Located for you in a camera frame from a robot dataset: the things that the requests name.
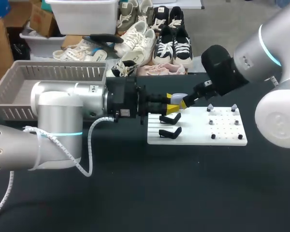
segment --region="cable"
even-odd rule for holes
[[[91,136],[92,136],[92,131],[95,128],[95,126],[103,121],[109,121],[109,122],[113,122],[114,118],[113,117],[101,117],[99,119],[97,119],[96,121],[94,121],[88,131],[88,156],[89,156],[89,171],[86,172],[83,167],[76,161],[76,159],[70,154],[70,152],[64,147],[64,145],[61,144],[61,142],[59,142],[59,140],[51,135],[50,133],[36,128],[36,127],[29,127],[24,129],[25,132],[27,131],[34,131],[34,132],[39,132],[41,135],[46,136],[49,140],[51,140],[57,147],[59,147],[66,155],[67,157],[73,161],[73,163],[75,164],[75,166],[77,167],[77,169],[86,177],[90,177],[92,175],[92,170],[93,170],[93,158],[92,158],[92,149],[91,149]]]
[[[270,78],[270,80],[272,81],[272,83],[273,83],[273,85],[274,85],[275,87],[279,85],[279,84],[278,84],[278,81],[276,80],[276,78],[275,78],[274,76],[272,76],[272,77]]]
[[[14,181],[14,171],[11,171],[10,172],[10,180],[9,180],[8,189],[6,190],[4,197],[3,197],[3,199],[0,202],[0,210],[4,206],[5,202],[8,200],[8,197],[9,197],[11,191],[12,191],[13,181]]]
[[[81,171],[82,174],[84,174],[84,176],[90,177],[92,175],[92,171],[93,171],[93,158],[92,158],[92,148],[91,148],[92,131],[98,123],[103,122],[103,121],[114,122],[114,118],[113,117],[101,117],[91,124],[89,131],[88,131],[88,137],[87,137],[88,156],[89,156],[89,171],[88,172],[86,172],[83,169],[83,167],[76,161],[76,159],[68,152],[68,150],[64,147],[64,145],[62,145],[61,142],[59,142],[55,136],[49,134],[48,132],[46,132],[42,129],[36,128],[36,127],[26,127],[24,129],[24,132],[34,131],[37,133],[38,139],[40,138],[40,135],[46,136],[49,140],[51,140],[53,143],[55,143],[56,146],[58,146],[69,157],[70,160],[73,161],[75,166],[78,168],[78,170]],[[0,210],[2,209],[2,207],[4,206],[6,201],[8,200],[8,197],[12,191],[13,181],[14,181],[14,171],[11,171],[8,189],[6,190],[4,197],[0,202]]]

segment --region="gray plastic basket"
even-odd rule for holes
[[[0,116],[4,120],[37,120],[30,106],[39,81],[104,82],[104,62],[16,61],[0,80]]]

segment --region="black table surface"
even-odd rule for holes
[[[203,73],[138,83],[152,93],[189,93],[206,78]],[[76,168],[15,172],[0,232],[290,231],[290,149],[264,139],[254,120],[259,100],[272,88],[271,82],[250,84],[210,100],[214,106],[238,105],[247,146],[148,145],[146,122],[99,124],[94,175],[86,178]],[[87,167],[85,138],[83,150]],[[0,172],[0,201],[8,176]]]

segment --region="pink sneaker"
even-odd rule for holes
[[[153,66],[145,65],[139,67],[136,71],[137,76],[161,76],[161,75],[184,75],[186,72],[184,66],[166,64],[157,64]]]

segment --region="white pegboard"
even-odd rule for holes
[[[247,138],[239,109],[231,111],[231,107],[214,107],[207,112],[207,107],[191,107],[180,110],[181,118],[176,125],[160,123],[159,116],[148,115],[147,142],[152,145],[220,145],[246,146]],[[175,118],[177,113],[168,117]],[[159,130],[175,132],[182,127],[182,132],[176,139],[160,138]]]

